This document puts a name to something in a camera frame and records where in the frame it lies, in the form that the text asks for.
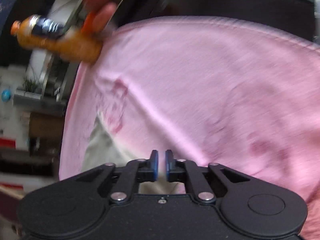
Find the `beige garment with navy trim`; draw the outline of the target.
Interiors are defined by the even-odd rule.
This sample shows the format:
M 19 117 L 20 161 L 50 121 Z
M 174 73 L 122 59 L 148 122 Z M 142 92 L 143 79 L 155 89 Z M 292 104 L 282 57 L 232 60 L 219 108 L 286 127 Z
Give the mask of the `beige garment with navy trim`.
M 91 170 L 106 163 L 114 163 L 116 166 L 125 166 L 129 161 L 139 159 L 135 153 L 130 152 L 114 137 L 105 127 L 103 114 L 99 112 L 94 121 L 89 142 L 85 150 L 81 172 Z M 141 194 L 183 194 L 185 186 L 182 183 L 169 183 L 166 181 L 164 171 L 160 170 L 156 182 L 141 183 Z

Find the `pink dog-print towel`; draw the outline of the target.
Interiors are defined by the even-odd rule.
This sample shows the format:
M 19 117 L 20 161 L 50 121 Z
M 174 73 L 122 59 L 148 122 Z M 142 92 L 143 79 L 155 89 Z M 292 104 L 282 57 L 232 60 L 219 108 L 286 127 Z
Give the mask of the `pink dog-print towel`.
M 96 115 L 114 140 L 220 163 L 285 187 L 308 204 L 319 239 L 319 46 L 220 17 L 160 17 L 119 28 L 80 64 L 68 103 L 60 179 L 81 173 Z

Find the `brown wooden cabinet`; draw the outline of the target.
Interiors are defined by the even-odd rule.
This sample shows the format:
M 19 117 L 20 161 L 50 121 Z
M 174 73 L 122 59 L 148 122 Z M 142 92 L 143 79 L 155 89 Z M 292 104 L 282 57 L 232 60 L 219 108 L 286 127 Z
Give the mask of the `brown wooden cabinet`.
M 61 116 L 31 113 L 29 118 L 29 138 L 61 140 L 65 119 Z

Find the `left grey tower speaker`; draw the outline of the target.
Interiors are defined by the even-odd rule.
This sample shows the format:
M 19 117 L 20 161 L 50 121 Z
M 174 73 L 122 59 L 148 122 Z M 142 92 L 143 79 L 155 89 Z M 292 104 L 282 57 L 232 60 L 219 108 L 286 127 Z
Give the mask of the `left grey tower speaker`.
M 56 101 L 55 98 L 17 89 L 14 93 L 13 105 L 25 112 L 63 116 L 67 108 L 67 101 Z

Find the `red door couplet banner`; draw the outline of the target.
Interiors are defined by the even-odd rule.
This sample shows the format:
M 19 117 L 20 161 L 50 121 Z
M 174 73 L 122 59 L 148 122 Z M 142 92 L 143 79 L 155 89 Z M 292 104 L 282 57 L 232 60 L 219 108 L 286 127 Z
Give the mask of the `red door couplet banner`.
M 0 137 L 0 147 L 15 149 L 16 141 L 12 139 Z

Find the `green potted plant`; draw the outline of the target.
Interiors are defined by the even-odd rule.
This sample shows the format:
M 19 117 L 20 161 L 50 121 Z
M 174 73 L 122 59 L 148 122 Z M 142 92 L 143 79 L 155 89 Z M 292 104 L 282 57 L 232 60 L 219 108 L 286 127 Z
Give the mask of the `green potted plant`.
M 23 81 L 23 90 L 28 93 L 36 93 L 41 94 L 42 92 L 42 84 L 34 79 L 25 78 Z

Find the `small orange tangerine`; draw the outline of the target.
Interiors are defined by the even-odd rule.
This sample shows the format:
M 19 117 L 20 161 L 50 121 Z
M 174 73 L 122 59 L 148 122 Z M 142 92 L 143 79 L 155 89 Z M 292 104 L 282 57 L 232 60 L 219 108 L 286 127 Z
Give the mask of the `small orange tangerine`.
M 93 21 L 95 19 L 95 13 L 90 12 L 87 14 L 86 19 L 82 25 L 81 32 L 83 34 L 92 34 L 93 33 Z

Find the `blue desk globe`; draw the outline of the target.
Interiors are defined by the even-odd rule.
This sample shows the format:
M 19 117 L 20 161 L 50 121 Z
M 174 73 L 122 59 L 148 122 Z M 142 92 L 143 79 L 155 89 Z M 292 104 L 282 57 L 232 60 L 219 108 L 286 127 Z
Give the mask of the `blue desk globe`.
M 9 90 L 9 89 L 3 90 L 1 93 L 1 100 L 3 102 L 9 102 L 10 99 L 11 99 L 11 90 Z

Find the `front red apple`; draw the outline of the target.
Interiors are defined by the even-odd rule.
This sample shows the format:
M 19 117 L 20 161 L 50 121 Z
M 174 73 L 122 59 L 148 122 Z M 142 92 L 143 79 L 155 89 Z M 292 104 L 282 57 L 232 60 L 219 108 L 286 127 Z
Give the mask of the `front red apple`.
M 93 7 L 94 17 L 92 22 L 92 29 L 95 33 L 102 31 L 113 16 L 117 9 L 117 4 L 108 2 L 103 5 L 95 5 Z

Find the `orange juice bottle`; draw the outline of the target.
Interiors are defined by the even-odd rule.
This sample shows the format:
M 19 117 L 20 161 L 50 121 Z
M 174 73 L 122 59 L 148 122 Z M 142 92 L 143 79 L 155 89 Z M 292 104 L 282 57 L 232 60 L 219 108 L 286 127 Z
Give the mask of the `orange juice bottle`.
M 80 29 L 66 29 L 63 23 L 40 15 L 15 21 L 10 32 L 21 47 L 47 50 L 66 61 L 94 64 L 103 48 L 102 41 L 83 34 Z

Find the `black fruit tray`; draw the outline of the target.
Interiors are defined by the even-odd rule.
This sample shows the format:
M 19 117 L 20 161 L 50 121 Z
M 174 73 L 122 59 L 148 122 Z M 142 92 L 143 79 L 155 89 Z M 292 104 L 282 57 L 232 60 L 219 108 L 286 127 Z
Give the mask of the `black fruit tray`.
M 108 24 L 116 29 L 131 22 L 153 17 L 159 11 L 163 0 L 115 0 L 117 9 Z

